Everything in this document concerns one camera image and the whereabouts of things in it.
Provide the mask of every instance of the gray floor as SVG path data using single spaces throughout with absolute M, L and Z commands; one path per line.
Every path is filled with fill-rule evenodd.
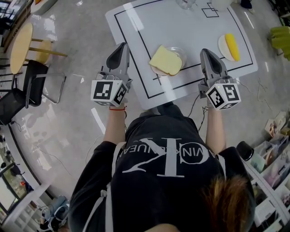
M 85 167 L 86 154 L 102 134 L 91 109 L 96 109 L 106 125 L 107 109 L 90 101 L 91 80 L 100 70 L 104 55 L 115 45 L 105 13 L 126 2 L 129 1 L 62 0 L 44 15 L 32 15 L 27 19 L 34 25 L 35 38 L 55 40 L 53 49 L 68 54 L 67 58 L 52 56 L 49 62 L 49 73 L 67 75 L 61 102 L 54 105 L 43 99 L 39 107 L 20 111 L 15 120 L 22 132 L 17 130 L 16 124 L 12 125 L 20 148 L 40 181 L 45 182 L 50 175 L 57 176 L 50 187 L 55 195 L 64 194 L 70 198 Z M 268 118 L 275 117 L 280 110 L 287 110 L 290 104 L 289 62 L 283 56 L 278 57 L 267 41 L 270 28 L 280 26 L 279 19 L 267 0 L 255 0 L 252 4 L 255 14 L 232 4 L 252 44 L 259 70 L 239 79 L 253 94 L 239 85 L 242 102 L 223 112 L 228 146 L 236 146 L 241 140 L 258 144 L 265 136 L 263 128 Z M 29 58 L 34 56 L 33 52 L 29 54 Z M 267 87 L 265 91 L 260 90 L 261 101 L 257 99 L 258 78 Z M 19 86 L 22 84 L 23 78 L 19 77 Z M 59 87 L 60 80 L 47 78 L 45 91 L 51 97 L 57 94 Z M 194 93 L 178 99 L 175 104 L 187 116 L 196 96 Z M 133 90 L 127 98 L 126 124 L 129 125 L 142 109 Z M 271 109 L 262 99 L 267 100 Z M 206 106 L 206 101 L 198 99 L 191 115 L 198 127 L 203 117 L 202 106 Z M 202 138 L 206 135 L 206 120 L 207 117 L 200 131 Z M 56 156 L 64 166 L 49 154 Z

